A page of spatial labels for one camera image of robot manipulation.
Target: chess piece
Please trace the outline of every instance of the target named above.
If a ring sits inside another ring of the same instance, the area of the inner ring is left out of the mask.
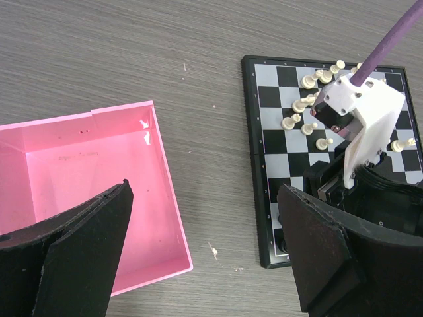
[[[394,152],[401,152],[405,147],[412,147],[413,145],[416,145],[416,140],[411,138],[407,141],[393,141],[391,143],[391,148],[394,150]]]
[[[304,76],[301,80],[301,85],[306,89],[315,88],[316,81],[323,75],[323,71],[319,69],[312,75]]]
[[[317,129],[317,122],[313,122],[312,124],[305,124],[301,127],[301,132],[304,135],[310,135],[313,133],[314,130]]]
[[[309,94],[306,98],[301,98],[300,100],[294,101],[294,103],[292,104],[292,109],[293,111],[300,114],[304,112],[304,109],[307,106],[314,104],[315,101],[316,101],[316,98],[312,94]]]
[[[294,114],[292,117],[286,117],[282,120],[281,126],[285,130],[292,130],[296,123],[301,121],[301,116],[299,114]]]
[[[319,78],[319,80],[324,84],[329,84],[332,80],[332,76],[339,73],[341,69],[345,68],[344,61],[337,61],[335,65],[330,66],[328,71],[324,71],[323,75]]]
[[[351,68],[351,73],[354,75],[357,73],[357,70],[360,69],[360,67],[363,65],[363,63],[358,63],[356,67]]]
[[[318,148],[320,151],[326,150],[328,148],[329,144],[333,143],[333,139],[318,139],[316,141],[316,148]]]

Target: white square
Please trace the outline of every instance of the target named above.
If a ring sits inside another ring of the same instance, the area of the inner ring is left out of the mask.
[[[282,130],[282,108],[260,108],[263,130]]]
[[[310,166],[318,161],[330,163],[329,153],[309,153]]]
[[[404,161],[401,153],[388,151],[387,154],[392,158],[392,171],[393,172],[404,172]]]
[[[267,178],[288,178],[289,162],[288,154],[266,154],[264,155],[266,162]]]
[[[272,217],[272,228],[273,229],[282,228],[282,225],[279,222],[278,203],[270,203],[270,215]]]
[[[257,86],[278,87],[278,72],[276,65],[261,65],[256,64],[256,81]]]
[[[310,67],[297,67],[297,78],[298,78],[298,87],[302,87],[301,81],[304,76],[312,75],[316,72],[315,68]]]
[[[301,130],[285,131],[286,151],[288,153],[307,153],[307,137]]]
[[[407,179],[407,183],[416,185],[423,180],[423,172],[421,170],[405,172],[405,177]]]
[[[328,145],[329,152],[335,152],[335,148],[345,141],[343,137],[331,130],[326,130],[326,137],[333,139],[333,143]]]
[[[407,141],[411,138],[416,139],[413,130],[397,130],[397,135],[399,141]],[[406,150],[417,150],[417,146],[413,145],[412,147],[405,147],[404,151]]]
[[[302,177],[291,177],[291,186],[304,190],[304,178]]]
[[[293,102],[300,99],[298,87],[279,87],[279,93],[282,108],[292,108]]]

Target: wooden table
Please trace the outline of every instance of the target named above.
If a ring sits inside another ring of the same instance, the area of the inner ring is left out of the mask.
[[[413,3],[0,0],[0,124],[155,102],[194,271],[107,316],[304,316],[291,269],[258,262],[241,58],[360,62]],[[420,124],[422,34],[384,61],[406,67]]]

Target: white chess piece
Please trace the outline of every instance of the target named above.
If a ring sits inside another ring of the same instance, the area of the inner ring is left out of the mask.
[[[315,88],[316,81],[323,75],[323,71],[321,69],[315,71],[312,75],[304,76],[301,80],[301,85],[306,89]]]
[[[294,114],[292,117],[286,117],[282,120],[281,126],[285,130],[292,130],[296,123],[301,121],[301,116],[299,114]]]
[[[354,75],[357,73],[357,70],[360,69],[360,67],[363,65],[363,63],[358,63],[356,67],[351,68],[351,73]]]
[[[393,141],[391,148],[394,152],[401,152],[405,147],[412,147],[413,145],[416,145],[416,140],[411,138],[407,141]]]
[[[309,94],[306,98],[301,98],[300,100],[294,101],[292,104],[292,109],[293,111],[300,114],[304,112],[307,106],[314,104],[315,101],[316,101],[316,98],[312,94]]]
[[[333,139],[329,138],[327,140],[325,139],[318,139],[316,141],[316,148],[318,148],[320,151],[326,150],[328,148],[329,144],[333,143]]]
[[[319,78],[320,81],[324,84],[329,84],[332,80],[332,76],[339,73],[341,69],[345,68],[344,61],[337,61],[335,65],[330,66],[330,69],[328,71],[324,71],[323,75]]]
[[[301,127],[301,132],[304,135],[310,135],[313,133],[313,130],[316,130],[318,127],[317,122],[313,122],[312,124],[305,124]]]

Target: plastic container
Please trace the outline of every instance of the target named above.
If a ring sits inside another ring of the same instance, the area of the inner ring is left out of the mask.
[[[66,211],[124,178],[134,205],[112,295],[190,271],[151,101],[0,126],[0,234]]]

